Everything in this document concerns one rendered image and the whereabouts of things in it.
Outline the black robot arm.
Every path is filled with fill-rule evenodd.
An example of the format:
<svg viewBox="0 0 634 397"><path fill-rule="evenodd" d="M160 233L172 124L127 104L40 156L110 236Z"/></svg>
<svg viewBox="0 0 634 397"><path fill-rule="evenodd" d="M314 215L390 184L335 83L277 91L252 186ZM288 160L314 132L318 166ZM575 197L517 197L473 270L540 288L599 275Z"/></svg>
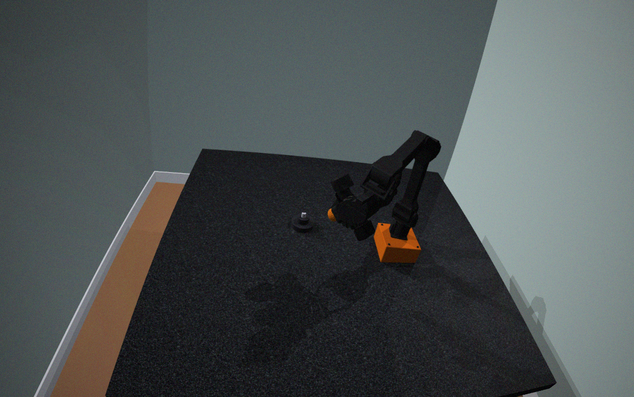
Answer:
<svg viewBox="0 0 634 397"><path fill-rule="evenodd" d="M389 227L392 238L407 240L408 231L415 227L418 220L419 205L416 199L426 170L429 162L437 157L441 147L437 139L414 130L412 137L392 155L385 155L372 163L360 184L364 189L363 195L346 197L343 202L332 207L331 211L337 223L348 229L366 221L376 214L379 208L389 205L397 195L403 169L415 159L407 190L392 210L391 217L395 219ZM370 179L378 185L370 183Z"/></svg>

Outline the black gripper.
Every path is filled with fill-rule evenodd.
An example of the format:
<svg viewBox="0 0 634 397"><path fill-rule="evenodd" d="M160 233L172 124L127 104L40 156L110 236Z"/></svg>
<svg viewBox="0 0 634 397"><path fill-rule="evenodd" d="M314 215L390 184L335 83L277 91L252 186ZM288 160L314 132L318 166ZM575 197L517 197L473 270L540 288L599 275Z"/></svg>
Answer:
<svg viewBox="0 0 634 397"><path fill-rule="evenodd" d="M350 178L350 174L345 173L337 178L331 179L331 184L332 188L336 192L335 195L337 198L331 208L343 202L346 197L354 196L354 194L350 192L350 187L354 185L352 179ZM358 241L365 240L375 233L375 228L373 228L373 224L370 219L367 219L363 223L355 224L350 227L350 229L354 229L354 234Z"/></svg>

